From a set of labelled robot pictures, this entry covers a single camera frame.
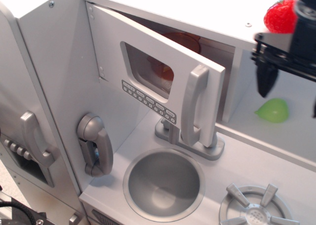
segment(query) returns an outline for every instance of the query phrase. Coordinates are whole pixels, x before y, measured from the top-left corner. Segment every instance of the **silver handle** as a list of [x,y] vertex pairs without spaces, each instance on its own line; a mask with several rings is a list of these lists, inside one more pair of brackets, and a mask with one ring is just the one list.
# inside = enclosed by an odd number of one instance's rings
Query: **silver handle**
[[102,119],[92,113],[85,115],[78,125],[77,135],[86,162],[85,172],[92,177],[108,175],[113,166],[113,150]]
[[195,110],[198,96],[206,88],[207,80],[208,69],[201,65],[189,75],[181,115],[181,136],[188,146],[193,146],[199,140],[200,129],[194,126]]
[[48,168],[55,161],[52,153],[44,151],[41,152],[35,137],[34,132],[40,128],[38,120],[33,112],[25,112],[21,118],[22,135],[27,151],[31,154],[32,158],[42,166]]

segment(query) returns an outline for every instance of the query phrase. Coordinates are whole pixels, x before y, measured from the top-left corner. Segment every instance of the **toy strawberry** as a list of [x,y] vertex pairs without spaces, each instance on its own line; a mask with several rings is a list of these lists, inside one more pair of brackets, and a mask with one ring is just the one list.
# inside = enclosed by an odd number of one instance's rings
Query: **toy strawberry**
[[294,32],[297,15],[294,12],[296,0],[279,0],[271,6],[264,23],[272,33],[290,34]]

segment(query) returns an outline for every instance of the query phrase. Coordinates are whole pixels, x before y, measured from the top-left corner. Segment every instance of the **refrigerator door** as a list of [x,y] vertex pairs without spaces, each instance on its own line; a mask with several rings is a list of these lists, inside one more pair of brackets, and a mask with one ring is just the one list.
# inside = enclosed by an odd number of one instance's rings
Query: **refrigerator door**
[[180,128],[186,144],[209,146],[225,68],[115,11],[87,11],[101,79]]
[[[1,2],[0,29],[0,160],[16,178],[55,197],[83,218],[80,190],[28,50],[16,19]],[[22,190],[24,183],[16,183]],[[38,192],[24,195],[33,198],[32,207],[47,203]],[[51,215],[52,221],[58,219],[58,213]]]

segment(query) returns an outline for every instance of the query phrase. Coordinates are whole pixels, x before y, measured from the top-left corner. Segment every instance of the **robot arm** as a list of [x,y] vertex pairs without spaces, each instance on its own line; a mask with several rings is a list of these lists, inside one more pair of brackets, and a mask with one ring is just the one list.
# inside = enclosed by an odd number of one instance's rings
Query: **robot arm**
[[316,82],[316,0],[298,0],[293,34],[258,33],[252,60],[257,65],[258,92],[266,97],[278,70]]

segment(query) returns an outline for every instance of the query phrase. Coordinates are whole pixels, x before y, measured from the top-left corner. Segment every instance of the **sink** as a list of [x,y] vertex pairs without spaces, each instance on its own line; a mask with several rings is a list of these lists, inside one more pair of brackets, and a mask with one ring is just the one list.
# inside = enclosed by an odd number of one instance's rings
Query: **sink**
[[127,168],[123,191],[130,207],[155,222],[173,222],[191,214],[205,192],[201,167],[189,155],[158,148],[138,156]]

